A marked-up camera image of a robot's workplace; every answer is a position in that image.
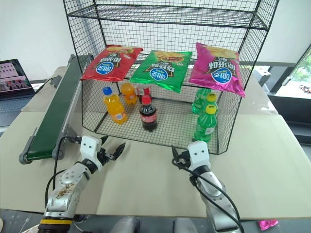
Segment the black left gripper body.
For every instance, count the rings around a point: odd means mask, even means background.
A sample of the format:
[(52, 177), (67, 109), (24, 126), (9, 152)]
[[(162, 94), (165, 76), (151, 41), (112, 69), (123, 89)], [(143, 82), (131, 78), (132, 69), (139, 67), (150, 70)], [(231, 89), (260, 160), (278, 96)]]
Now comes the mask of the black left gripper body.
[(97, 152), (97, 159), (101, 166), (104, 166), (109, 160), (115, 160), (115, 153), (106, 153), (106, 150), (102, 147), (99, 147)]

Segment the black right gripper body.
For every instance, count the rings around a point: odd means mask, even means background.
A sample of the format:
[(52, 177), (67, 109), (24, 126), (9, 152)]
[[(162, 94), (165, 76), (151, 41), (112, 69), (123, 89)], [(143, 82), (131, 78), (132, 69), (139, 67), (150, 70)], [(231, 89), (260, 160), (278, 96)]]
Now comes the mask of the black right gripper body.
[(179, 169), (188, 169), (190, 167), (190, 153), (188, 150), (182, 152), (178, 156), (178, 167)]

